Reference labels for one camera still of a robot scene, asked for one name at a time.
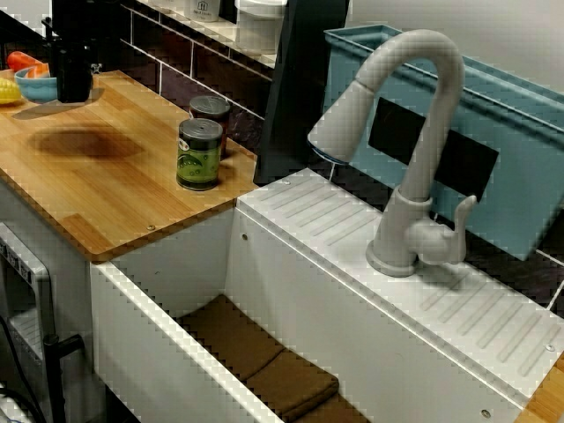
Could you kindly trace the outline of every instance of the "wooden countertop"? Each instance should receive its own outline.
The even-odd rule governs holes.
[[[548,372],[515,423],[557,423],[564,416],[564,354]]]
[[[163,238],[256,188],[254,154],[231,140],[218,187],[179,186],[178,125],[188,113],[120,71],[96,77],[93,98],[0,106],[0,177],[89,261]]]

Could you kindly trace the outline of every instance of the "shelf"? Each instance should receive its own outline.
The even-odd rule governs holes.
[[[259,63],[262,63],[269,68],[274,69],[276,64],[276,54],[273,55],[257,55],[256,53],[251,53],[243,48],[240,48],[235,42],[235,37],[237,34],[237,25],[228,20],[219,18],[217,22],[196,22],[195,20],[189,19],[184,15],[184,10],[180,9],[177,11],[171,11],[169,9],[164,9],[159,6],[153,5],[148,0],[137,0],[139,3],[151,7],[155,11],[176,20],[186,26],[189,26],[195,31],[202,33],[203,35],[215,40],[231,50],[241,53]]]

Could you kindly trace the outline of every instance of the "yellow fruit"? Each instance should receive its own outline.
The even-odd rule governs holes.
[[[0,78],[0,104],[8,104],[21,99],[18,84],[9,79]]]

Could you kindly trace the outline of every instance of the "wall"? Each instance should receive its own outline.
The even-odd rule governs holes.
[[[465,56],[564,93],[561,0],[352,0],[347,26],[434,29]]]

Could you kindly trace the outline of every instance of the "can lid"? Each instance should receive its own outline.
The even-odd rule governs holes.
[[[188,119],[180,124],[179,134],[188,140],[215,141],[223,135],[223,128],[210,119]]]
[[[215,118],[220,118],[231,110],[227,100],[213,95],[194,97],[190,100],[190,107],[198,113],[205,113]]]

